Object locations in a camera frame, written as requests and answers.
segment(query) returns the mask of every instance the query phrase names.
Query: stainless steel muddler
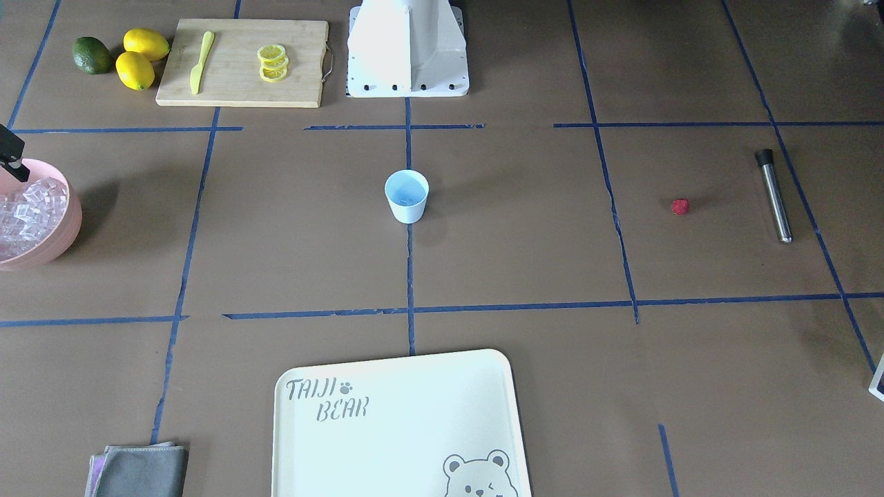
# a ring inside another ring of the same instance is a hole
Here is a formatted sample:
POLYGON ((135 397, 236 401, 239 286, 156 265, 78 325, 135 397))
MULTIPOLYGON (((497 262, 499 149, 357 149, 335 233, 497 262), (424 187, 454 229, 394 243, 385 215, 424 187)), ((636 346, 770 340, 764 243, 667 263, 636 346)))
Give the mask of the stainless steel muddler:
POLYGON ((789 230, 786 208, 783 207, 782 198, 780 197, 780 185, 777 183, 776 174, 774 173, 774 151, 770 149, 759 150, 755 152, 755 160, 758 161, 758 167, 761 168, 761 172, 765 177, 767 198, 771 201, 777 237, 783 243, 791 243, 792 232, 789 230))

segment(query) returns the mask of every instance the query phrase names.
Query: blue tape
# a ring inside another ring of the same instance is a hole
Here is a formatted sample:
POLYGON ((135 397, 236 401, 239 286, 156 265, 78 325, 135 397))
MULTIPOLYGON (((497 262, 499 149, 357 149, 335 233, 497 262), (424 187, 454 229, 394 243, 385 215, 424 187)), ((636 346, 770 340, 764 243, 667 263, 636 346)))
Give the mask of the blue tape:
POLYGON ((18 134, 48 133, 207 133, 211 131, 242 131, 242 126, 183 126, 183 127, 72 127, 15 129, 18 134))
POLYGON ((765 111, 767 111, 767 118, 770 119, 771 125, 773 125, 773 132, 776 134, 777 142, 780 145, 780 151, 782 152, 783 157, 785 157, 786 159, 786 166, 789 168, 789 173, 792 175, 792 181, 795 183, 795 188, 798 191, 798 196, 801 198, 801 203, 804 205, 804 211, 807 213, 807 217, 811 221, 813 232, 817 235, 819 248, 823 252, 823 257, 826 258, 826 264, 828 265, 829 272, 831 272, 832 274, 832 279, 834 280, 835 286, 838 288, 838 295, 841 296, 842 303, 844 304, 844 309, 847 311, 847 316, 850 319, 850 324, 853 326, 853 332, 854 334, 856 334, 859 345, 863 349, 863 354, 865 355, 865 360, 868 362, 869 368, 872 371, 875 371, 874 359, 872 358, 872 354, 869 353, 869 348, 865 343, 863 332, 859 329, 859 323, 857 322, 857 319, 853 314, 853 309, 850 307, 850 300, 848 300, 847 294, 844 292, 844 287, 841 283, 841 279, 838 277, 838 271, 835 270, 834 263, 832 262, 832 257, 829 255, 828 248, 826 247, 826 242, 823 240, 823 235, 819 230, 817 220, 813 216, 811 205, 807 201, 807 195, 804 194, 804 189, 801 187, 801 181, 798 179, 798 173, 794 165, 792 164, 792 159, 789 157, 789 151, 786 150, 786 143, 782 139, 780 128, 776 120, 774 119, 774 113, 771 110, 769 102, 767 101, 765 91, 761 87, 761 82, 758 80, 758 75, 755 73, 755 68, 752 66, 752 61, 749 59, 749 52, 746 51, 746 47, 743 44, 743 38, 742 36, 740 36, 739 30, 736 28, 734 16, 732 16, 730 13, 727 0, 721 0, 721 6, 724 9, 725 15, 727 15, 728 17, 728 22, 730 23, 730 27, 734 32, 734 37, 736 38, 736 42, 740 47, 740 51, 743 53, 743 60, 745 60, 746 65, 749 67, 749 73, 752 76, 752 81, 755 83, 755 88, 758 90, 758 95, 761 97, 761 103, 762 105, 764 105, 765 111))
MULTIPOLYGON (((411 98, 405 99, 405 168, 411 169, 411 98)), ((411 239, 411 226, 408 227, 408 238, 411 239)))
POLYGON ((484 129, 484 124, 474 125, 411 125, 411 129, 484 129))
POLYGON ((663 457, 666 458, 666 469, 669 474, 669 486, 672 488, 672 497, 678 497, 678 482, 675 481, 675 467, 672 464, 672 454, 669 452, 669 439, 666 436, 666 427, 658 424, 660 443, 663 444, 663 457))
POLYGON ((178 325, 180 319, 175 319, 171 323, 171 331, 169 332, 169 346, 166 349, 166 359, 163 372, 163 392, 160 394, 160 400, 156 403, 156 411, 154 412, 154 427, 150 430, 150 444, 157 442, 160 434, 160 424, 163 422, 163 409, 165 407, 165 396, 169 390, 169 377, 171 376, 171 360, 172 349, 175 348, 175 342, 178 341, 178 325))
POLYGON ((374 316, 377 314, 406 314, 408 308, 388 307, 381 309, 348 309, 348 310, 293 310, 290 312, 241 312, 223 314, 228 319, 287 319, 292 317, 329 317, 329 316, 374 316))
POLYGON ((494 311, 494 310, 595 309, 595 308, 603 308, 603 307, 632 307, 632 301, 449 305, 449 306, 415 307, 415 313, 425 314, 425 313, 433 313, 433 312, 481 312, 481 311, 494 311))
POLYGON ((31 79, 34 77, 34 71, 37 69, 37 64, 40 62, 40 57, 43 55, 43 49, 46 48, 46 41, 50 38, 50 32, 52 31, 52 27, 55 25, 55 19, 58 15, 58 7, 61 6, 61 0, 56 0, 55 6, 52 7, 52 14, 50 15, 50 21, 46 25, 46 31, 43 33, 43 39, 40 41, 40 48, 37 49, 37 54, 34 55, 34 62, 31 63, 31 68, 27 71, 27 77, 25 78, 25 84, 22 85, 21 91, 19 92, 19 98, 15 101, 15 107, 12 108, 12 115, 9 117, 9 122, 6 124, 8 129, 12 129, 12 125, 15 123, 15 118, 19 116, 19 110, 21 110, 21 103, 25 100, 25 93, 27 92, 27 87, 31 84, 31 79))
MULTIPOLYGON (((187 241, 187 253, 184 257, 184 268, 181 270, 181 289, 178 293, 178 301, 175 303, 175 316, 180 317, 184 309, 184 297, 187 293, 187 280, 190 276, 190 263, 194 256, 194 245, 196 243, 196 231, 200 224, 200 205, 202 203, 202 193, 206 188, 206 177, 209 175, 209 164, 212 159, 212 151, 215 148, 215 132, 217 131, 218 119, 221 115, 221 108, 215 108, 215 115, 212 117, 211 131, 209 131, 209 143, 206 145, 206 156, 202 160, 202 175, 200 176, 200 187, 196 193, 196 205, 194 207, 194 218, 190 225, 190 237, 187 241)), ((165 397, 169 389, 169 376, 171 374, 172 350, 175 348, 175 342, 178 341, 178 326, 181 319, 172 321, 171 330, 169 332, 169 347, 166 349, 165 372, 163 377, 163 392, 160 394, 160 400, 156 404, 156 413, 154 414, 154 428, 150 434, 150 443, 155 444, 156 438, 159 436, 160 424, 163 421, 163 408, 165 406, 165 397)))
POLYGON ((638 301, 640 306, 691 305, 712 303, 746 303, 746 302, 800 302, 839 300, 839 294, 797 294, 797 295, 761 295, 751 297, 711 297, 696 299, 656 299, 638 301))
POLYGON ((884 126, 884 121, 777 121, 777 126, 884 126))
POLYGON ((596 106, 592 102, 592 91, 590 90, 590 76, 586 70, 586 57, 583 56, 583 46, 580 44, 580 34, 577 31, 577 19, 574 16, 574 5, 568 0, 568 15, 571 18, 571 31, 574 33, 574 45, 577 48, 577 60, 580 61, 580 74, 583 76, 583 89, 586 91, 586 102, 590 106, 590 117, 592 125, 598 125, 596 119, 596 106))
POLYGON ((880 299, 884 298, 884 292, 861 292, 859 294, 847 294, 849 299, 880 299))
POLYGON ((304 131, 364 131, 378 129, 405 129, 403 125, 322 125, 307 126, 304 131))
POLYGON ((80 317, 73 319, 26 319, 20 321, 0 321, 0 328, 26 326, 72 326, 72 325, 118 325, 124 323, 170 323, 174 316, 141 317, 80 317))
POLYGON ((620 227, 620 217, 617 215, 617 202, 613 197, 613 188, 611 186, 611 176, 608 174, 607 161, 605 160, 605 147, 602 145, 602 135, 598 129, 598 118, 596 117, 596 106, 592 101, 592 88, 590 87, 590 76, 586 70, 586 58, 583 56, 583 47, 580 44, 580 34, 577 32, 577 19, 574 15, 574 6, 571 0, 568 0, 568 15, 571 17, 571 30, 574 32, 574 44, 577 47, 577 59, 580 61, 580 71, 583 76, 583 87, 586 90, 586 102, 590 106, 590 116, 592 117, 592 128, 596 135, 596 145, 598 146, 598 157, 602 163, 602 174, 605 177, 605 188, 607 188, 608 196, 611 197, 611 216, 613 219, 613 227, 617 232, 617 239, 620 241, 620 252, 623 257, 623 273, 626 276, 626 286, 629 289, 629 299, 632 301, 632 312, 636 318, 636 324, 639 323, 638 304, 636 303, 636 290, 632 285, 632 271, 629 270, 629 258, 626 255, 626 244, 623 242, 623 231, 620 227))
MULTIPOLYGON (((671 123, 655 123, 655 122, 624 122, 624 123, 598 123, 598 127, 734 127, 734 126, 770 126, 766 122, 751 121, 721 121, 721 122, 671 122, 671 123)), ((555 123, 552 127, 593 127, 592 123, 555 123)))
POLYGON ((415 267, 412 245, 412 225, 408 225, 408 268, 406 271, 406 281, 408 282, 408 354, 410 356, 417 355, 415 346, 417 338, 415 336, 415 267))

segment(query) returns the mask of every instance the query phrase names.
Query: lemon slice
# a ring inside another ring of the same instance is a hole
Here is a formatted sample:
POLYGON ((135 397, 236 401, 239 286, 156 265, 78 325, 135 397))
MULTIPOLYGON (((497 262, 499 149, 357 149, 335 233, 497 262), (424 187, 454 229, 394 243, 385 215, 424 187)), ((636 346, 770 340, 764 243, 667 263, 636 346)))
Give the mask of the lemon slice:
POLYGON ((262 67, 259 74, 261 75, 262 80, 269 83, 275 83, 285 78, 288 74, 288 67, 283 67, 282 69, 267 69, 266 67, 262 67))
POLYGON ((261 62, 276 62, 286 56, 286 47, 282 45, 264 45, 258 49, 258 58, 261 62))
POLYGON ((264 69, 284 69, 288 67, 288 56, 283 56, 281 59, 271 62, 262 62, 261 67, 264 69))

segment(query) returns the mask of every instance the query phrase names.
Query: white tray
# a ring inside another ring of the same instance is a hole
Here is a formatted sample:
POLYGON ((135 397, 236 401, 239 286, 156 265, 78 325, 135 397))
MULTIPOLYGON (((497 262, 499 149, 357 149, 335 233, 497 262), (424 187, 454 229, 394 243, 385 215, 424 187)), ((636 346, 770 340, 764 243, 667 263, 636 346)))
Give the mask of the white tray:
POLYGON ((531 496, 496 350, 295 368, 274 397, 272 497, 531 496))

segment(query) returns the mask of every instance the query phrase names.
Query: yellow knife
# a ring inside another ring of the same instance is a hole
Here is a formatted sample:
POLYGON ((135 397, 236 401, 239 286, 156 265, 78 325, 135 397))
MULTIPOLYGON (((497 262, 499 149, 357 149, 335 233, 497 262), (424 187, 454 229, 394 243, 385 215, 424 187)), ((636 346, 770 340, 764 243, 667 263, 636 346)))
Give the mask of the yellow knife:
POLYGON ((209 50, 212 48, 212 42, 215 41, 215 34, 206 31, 202 36, 202 46, 200 46, 200 60, 193 69, 190 70, 190 91, 194 95, 200 93, 200 80, 202 80, 202 69, 206 65, 206 57, 209 56, 209 50))

